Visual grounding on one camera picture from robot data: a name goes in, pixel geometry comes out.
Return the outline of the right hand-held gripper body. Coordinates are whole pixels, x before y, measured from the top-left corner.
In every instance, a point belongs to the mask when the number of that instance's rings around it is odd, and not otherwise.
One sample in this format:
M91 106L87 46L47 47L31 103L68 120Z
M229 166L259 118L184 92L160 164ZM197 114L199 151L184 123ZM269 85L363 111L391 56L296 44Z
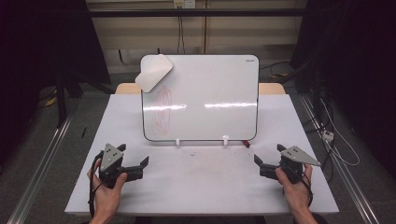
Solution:
M321 165L319 161L297 146L287 148L280 152L280 155L280 162L279 165L276 165L276 168L280 168L287 175L291 184L296 184L302 179L304 164ZM276 170L262 171L260 169L260 176L278 180Z

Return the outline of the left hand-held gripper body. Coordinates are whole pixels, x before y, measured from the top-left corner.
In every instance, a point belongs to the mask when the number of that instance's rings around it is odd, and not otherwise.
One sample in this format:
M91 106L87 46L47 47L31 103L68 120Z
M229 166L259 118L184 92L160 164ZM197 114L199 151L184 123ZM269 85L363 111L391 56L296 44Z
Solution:
M124 151L117 150L110 144L106 144L104 154L99 167L99 179L110 189L116 185L117 179L121 174L127 174L126 181L135 181L143 178L143 171L126 172L123 167Z

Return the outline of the white whiteboard eraser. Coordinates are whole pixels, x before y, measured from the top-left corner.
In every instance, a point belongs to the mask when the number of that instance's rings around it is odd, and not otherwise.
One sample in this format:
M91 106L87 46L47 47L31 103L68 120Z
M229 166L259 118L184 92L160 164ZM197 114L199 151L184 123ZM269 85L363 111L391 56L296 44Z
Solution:
M141 60L141 72L135 84L143 92L150 92L172 68L172 62L165 55L146 55Z

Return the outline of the white whiteboard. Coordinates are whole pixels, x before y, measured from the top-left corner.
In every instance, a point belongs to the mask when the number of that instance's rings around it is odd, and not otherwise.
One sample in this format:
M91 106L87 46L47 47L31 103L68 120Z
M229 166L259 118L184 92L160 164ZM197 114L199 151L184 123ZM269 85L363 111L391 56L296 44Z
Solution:
M141 92L144 136L159 141L251 140L259 110L254 55L168 55L172 70Z

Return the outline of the person's right hand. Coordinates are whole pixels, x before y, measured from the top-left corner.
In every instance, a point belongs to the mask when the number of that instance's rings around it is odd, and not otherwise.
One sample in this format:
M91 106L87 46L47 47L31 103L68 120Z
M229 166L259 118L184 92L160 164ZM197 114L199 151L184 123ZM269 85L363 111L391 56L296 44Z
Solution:
M309 190L307 187L302 182L291 184L287 175L280 168L276 168L276 176L278 182L284 188L284 194L292 215L296 219L307 217L310 214Z

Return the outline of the person's left hand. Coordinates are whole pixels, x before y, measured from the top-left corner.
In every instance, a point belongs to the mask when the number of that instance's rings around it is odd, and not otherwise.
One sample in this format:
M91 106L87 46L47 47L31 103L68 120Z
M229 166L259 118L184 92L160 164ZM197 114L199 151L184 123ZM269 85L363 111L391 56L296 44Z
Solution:
M121 190L126 182L127 174L121 174L117 179L113 189L103 185L95 174L101 160L97 160L94 167L91 168L87 177L92 182L92 188L95 189L94 195L94 217L95 216L115 216L120 206Z

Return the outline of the light wooden table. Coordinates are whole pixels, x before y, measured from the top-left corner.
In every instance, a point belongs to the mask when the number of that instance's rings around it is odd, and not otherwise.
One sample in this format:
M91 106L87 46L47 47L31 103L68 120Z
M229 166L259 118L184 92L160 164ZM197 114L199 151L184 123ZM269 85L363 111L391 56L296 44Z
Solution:
M139 94L141 90L135 83L121 83L116 94ZM285 94L284 87L279 83L260 83L259 94Z

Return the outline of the black metal stand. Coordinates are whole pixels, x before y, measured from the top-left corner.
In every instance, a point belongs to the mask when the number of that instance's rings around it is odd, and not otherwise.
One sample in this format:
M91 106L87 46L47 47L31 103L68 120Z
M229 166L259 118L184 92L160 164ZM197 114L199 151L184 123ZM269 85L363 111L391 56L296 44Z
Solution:
M113 94L115 92L114 88L107 86L107 84L111 83L110 80L108 82L98 81L92 77L90 73L80 72L60 63L58 63L55 68L56 97L58 101L58 128L61 128L68 118L65 94L68 93L72 98L80 98L83 94L80 83L87 83L106 94Z

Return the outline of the dark curtain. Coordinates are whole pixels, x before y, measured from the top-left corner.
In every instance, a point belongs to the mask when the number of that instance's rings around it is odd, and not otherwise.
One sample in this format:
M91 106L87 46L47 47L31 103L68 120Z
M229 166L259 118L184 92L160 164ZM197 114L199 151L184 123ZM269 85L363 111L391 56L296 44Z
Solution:
M88 12L86 0L0 0L0 167L59 75L72 94L79 82L110 82Z
M396 179L396 0L306 0L290 65L318 62L336 102L375 158Z

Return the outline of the black horizontal bar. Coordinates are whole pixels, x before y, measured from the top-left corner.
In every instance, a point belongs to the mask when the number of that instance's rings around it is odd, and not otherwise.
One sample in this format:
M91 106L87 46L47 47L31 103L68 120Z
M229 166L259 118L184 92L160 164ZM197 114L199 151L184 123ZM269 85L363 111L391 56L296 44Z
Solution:
M131 9L131 10L91 10L93 18L121 17L293 17L303 16L305 9Z

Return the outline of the aluminium floor rail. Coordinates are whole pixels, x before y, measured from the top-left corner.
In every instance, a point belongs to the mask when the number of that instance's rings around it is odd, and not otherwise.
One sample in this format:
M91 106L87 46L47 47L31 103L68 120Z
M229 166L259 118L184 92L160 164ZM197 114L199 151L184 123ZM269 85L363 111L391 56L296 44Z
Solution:
M319 121L318 118L314 115L314 106L311 100L309 99L309 97L300 96L300 100L311 122L313 123L314 127L317 129L318 137L324 144L326 151L330 154L333 167L337 170L338 174L343 180L343 183L346 186L346 190L349 193L356 208L358 209L364 223L379 224L379 220L375 214L375 211L373 210L373 207L370 205L367 197L364 195L357 181L353 177L352 173L349 171L351 167L357 167L361 162L361 159L357 154L355 148L352 145L350 145L349 142L345 139L345 137L341 135L340 132L337 130L336 126L334 125L333 118L331 116L331 113L329 112L328 107L322 100L320 100L319 107L324 109L324 114L329 119L330 125L333 128L334 132L341 137L341 139L348 145L348 147L352 150L352 152L355 154L357 158L356 162L346 161L341 156L334 142L329 143L328 141L322 139L322 132L325 131L326 129L324 124L321 121Z
M24 224L32 205L41 189L41 186L47 176L48 171L52 165L52 162L60 148L64 136L66 135L70 123L74 115L70 114L66 117L62 125L56 129L43 158L41 159L38 167L35 169L33 177L30 179L28 186L23 192L22 196L18 200L7 224Z

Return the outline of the white wall socket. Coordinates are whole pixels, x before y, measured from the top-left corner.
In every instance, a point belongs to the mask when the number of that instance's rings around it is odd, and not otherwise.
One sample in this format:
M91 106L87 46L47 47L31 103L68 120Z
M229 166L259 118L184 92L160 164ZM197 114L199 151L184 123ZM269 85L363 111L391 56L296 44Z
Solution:
M193 9L196 8L195 0L173 0L174 8L186 8L186 9Z

